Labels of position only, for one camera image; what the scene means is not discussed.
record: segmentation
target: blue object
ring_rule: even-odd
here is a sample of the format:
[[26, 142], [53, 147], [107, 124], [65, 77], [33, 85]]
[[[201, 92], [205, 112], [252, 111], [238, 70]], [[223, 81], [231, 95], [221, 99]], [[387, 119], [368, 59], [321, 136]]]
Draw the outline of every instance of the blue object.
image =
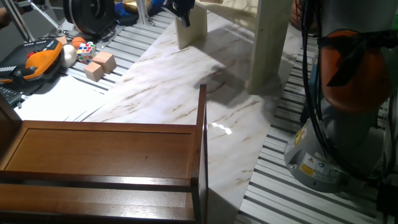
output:
[[154, 9], [160, 9], [162, 7], [164, 0], [152, 0], [152, 7]]
[[118, 2], [114, 5], [114, 11], [121, 17], [129, 16], [130, 13], [126, 12], [123, 8], [123, 2]]

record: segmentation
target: ball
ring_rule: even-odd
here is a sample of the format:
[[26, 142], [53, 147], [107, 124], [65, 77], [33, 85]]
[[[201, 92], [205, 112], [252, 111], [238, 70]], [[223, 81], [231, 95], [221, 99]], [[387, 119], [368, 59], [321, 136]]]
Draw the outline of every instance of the ball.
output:
[[87, 43], [86, 40], [83, 39], [82, 37], [75, 37], [72, 40], [72, 46], [74, 46], [76, 50], [79, 49], [80, 44], [86, 44], [86, 43]]
[[75, 63], [77, 59], [77, 51], [74, 48], [74, 46], [69, 44], [63, 46], [62, 50], [63, 50], [63, 57], [61, 61], [61, 66], [63, 68], [69, 68]]

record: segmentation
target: orange object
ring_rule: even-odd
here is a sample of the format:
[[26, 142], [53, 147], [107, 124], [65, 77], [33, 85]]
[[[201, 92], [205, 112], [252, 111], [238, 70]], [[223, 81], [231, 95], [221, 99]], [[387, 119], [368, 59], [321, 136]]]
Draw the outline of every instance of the orange object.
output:
[[[60, 55], [61, 51], [62, 51], [62, 44], [60, 42], [57, 42], [55, 50], [45, 50], [37, 52], [35, 54], [30, 53], [29, 54], [30, 56], [28, 57], [25, 64], [25, 68], [36, 67], [37, 70], [35, 71], [35, 73], [31, 75], [25, 76], [24, 79], [29, 80], [31, 78], [38, 77], [43, 73], [45, 73], [45, 71], [47, 71], [47, 69], [51, 67], [56, 58]], [[11, 83], [12, 81], [8, 79], [8, 80], [1, 80], [0, 82]]]
[[72, 46], [74, 46], [76, 48], [76, 50], [79, 49], [80, 44], [87, 44], [86, 40], [83, 39], [82, 37], [75, 37], [72, 40]]
[[[349, 30], [336, 31], [329, 37], [356, 35]], [[321, 50], [322, 90], [326, 100], [336, 109], [347, 113], [376, 110], [391, 94], [391, 83], [379, 49], [365, 51], [355, 76], [346, 86], [327, 86], [342, 64], [340, 53], [331, 46]]]

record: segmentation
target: wooden cube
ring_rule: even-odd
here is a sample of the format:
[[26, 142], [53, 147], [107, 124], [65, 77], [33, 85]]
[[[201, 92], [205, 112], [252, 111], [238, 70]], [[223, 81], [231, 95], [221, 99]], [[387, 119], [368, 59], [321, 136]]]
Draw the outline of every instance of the wooden cube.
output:
[[68, 40], [66, 37], [59, 37], [59, 38], [57, 38], [57, 41], [59, 41], [62, 45], [68, 44]]
[[94, 82], [98, 82], [100, 79], [102, 79], [105, 76], [102, 67], [94, 62], [91, 62], [89, 65], [85, 67], [85, 73], [87, 78], [93, 80]]
[[93, 59], [93, 62], [102, 66], [105, 73], [110, 74], [116, 68], [116, 61], [113, 54], [107, 52], [100, 52]]

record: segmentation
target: wooden leg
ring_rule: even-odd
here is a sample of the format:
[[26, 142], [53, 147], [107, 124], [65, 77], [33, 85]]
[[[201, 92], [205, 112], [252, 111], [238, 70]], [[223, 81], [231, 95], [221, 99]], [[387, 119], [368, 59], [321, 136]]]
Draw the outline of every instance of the wooden leg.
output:
[[190, 22], [190, 27], [184, 27], [180, 20], [175, 19], [178, 49], [180, 50], [207, 36], [207, 10], [196, 5], [191, 10]]
[[293, 0], [259, 0], [249, 94], [278, 74]]

